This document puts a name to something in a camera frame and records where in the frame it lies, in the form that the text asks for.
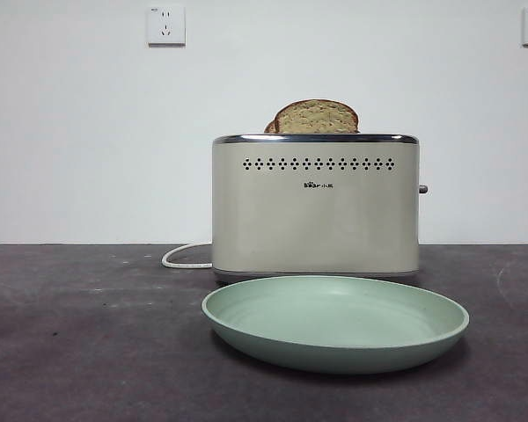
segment brand logo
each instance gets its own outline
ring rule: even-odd
[[[303,183],[303,187],[309,187],[311,189],[317,189],[317,188],[325,188],[325,189],[328,189],[328,188],[332,188],[333,187],[333,184],[332,183],[315,183],[315,182],[305,182]]]

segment cream toaster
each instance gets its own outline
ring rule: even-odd
[[[213,142],[213,270],[394,277],[419,266],[419,143],[408,135]]]

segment plate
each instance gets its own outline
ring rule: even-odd
[[[467,311],[451,299],[388,281],[320,275],[219,288],[202,309],[229,345],[283,367],[375,374],[415,367],[462,336]]]

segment toast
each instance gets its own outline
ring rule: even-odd
[[[266,128],[264,129],[264,133],[265,134],[275,134],[275,123],[273,120],[267,124]]]
[[[355,134],[358,116],[352,108],[330,99],[306,99],[285,106],[274,118],[277,134]]]

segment power cord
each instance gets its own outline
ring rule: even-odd
[[[162,265],[167,268],[211,268],[213,265],[210,262],[204,263],[204,264],[178,264],[175,262],[170,262],[168,260],[168,258],[170,258],[172,255],[180,251],[184,251],[185,249],[196,248],[198,246],[207,246],[207,245],[210,245],[210,244],[185,244],[184,246],[179,246],[178,248],[174,248],[171,251],[168,251],[167,253],[165,253],[165,255],[162,257],[161,259]]]

